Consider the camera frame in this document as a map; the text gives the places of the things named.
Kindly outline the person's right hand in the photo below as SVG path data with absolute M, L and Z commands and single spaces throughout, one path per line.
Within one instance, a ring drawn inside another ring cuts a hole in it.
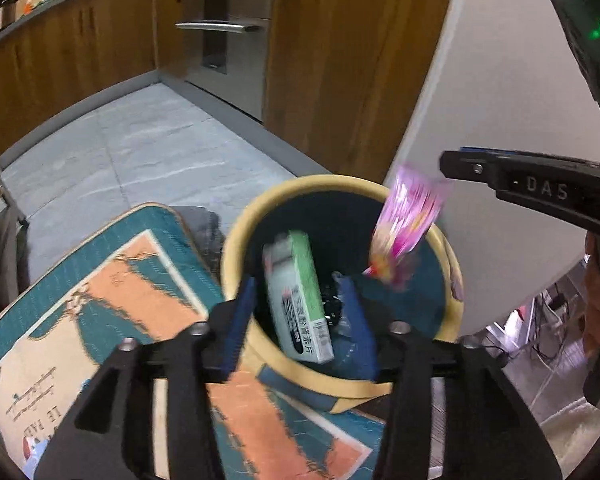
M 586 308 L 582 344 L 585 356 L 592 358 L 600 350 L 600 266 L 595 236 L 591 232 L 586 233 L 584 253 L 588 256 L 588 263 L 584 277 Z

